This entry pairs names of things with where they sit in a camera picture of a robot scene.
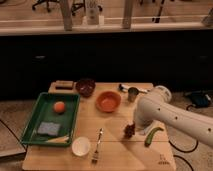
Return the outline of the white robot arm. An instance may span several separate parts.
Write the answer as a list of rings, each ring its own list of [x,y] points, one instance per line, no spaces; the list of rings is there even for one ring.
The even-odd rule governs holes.
[[[170,104],[172,94],[162,85],[140,97],[134,109],[134,122],[143,130],[154,120],[170,125],[213,148],[213,118]]]

